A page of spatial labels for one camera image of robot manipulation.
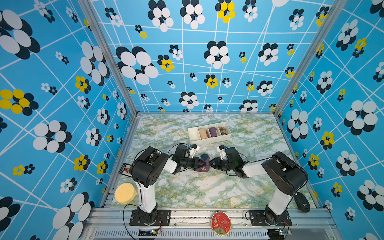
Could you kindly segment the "purple striped sock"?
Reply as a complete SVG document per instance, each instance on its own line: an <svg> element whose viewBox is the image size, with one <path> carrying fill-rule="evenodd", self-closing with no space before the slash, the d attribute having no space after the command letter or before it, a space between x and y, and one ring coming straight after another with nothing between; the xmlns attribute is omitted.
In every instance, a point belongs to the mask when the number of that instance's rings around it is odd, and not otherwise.
<svg viewBox="0 0 384 240"><path fill-rule="evenodd" d="M210 170L210 156L208 154L202 154L198 159L198 167L194 169L196 172L206 173Z"/></svg>

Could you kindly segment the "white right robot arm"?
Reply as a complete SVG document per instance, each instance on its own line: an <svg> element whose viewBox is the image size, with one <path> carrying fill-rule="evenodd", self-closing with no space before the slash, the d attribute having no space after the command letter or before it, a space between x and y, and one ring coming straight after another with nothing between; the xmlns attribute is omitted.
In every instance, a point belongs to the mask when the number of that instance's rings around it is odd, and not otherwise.
<svg viewBox="0 0 384 240"><path fill-rule="evenodd" d="M219 149L220 157L209 161L210 167L220 171L233 171L243 179L268 175L277 189L265 208L266 222L277 224L298 190L308 182L307 172L282 152L257 161L243 161L236 148Z"/></svg>

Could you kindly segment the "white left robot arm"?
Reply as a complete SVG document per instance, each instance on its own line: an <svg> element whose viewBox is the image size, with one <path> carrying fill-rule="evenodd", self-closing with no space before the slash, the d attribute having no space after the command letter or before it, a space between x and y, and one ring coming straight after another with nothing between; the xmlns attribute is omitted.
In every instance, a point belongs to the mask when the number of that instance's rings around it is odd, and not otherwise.
<svg viewBox="0 0 384 240"><path fill-rule="evenodd" d="M175 147L176 151L172 155L147 147L131 164L130 174L139 191L137 211L147 222L154 222L157 216L158 203L154 185L162 171L175 175L182 169L196 170L206 165L196 156L200 150L198 145L177 144Z"/></svg>

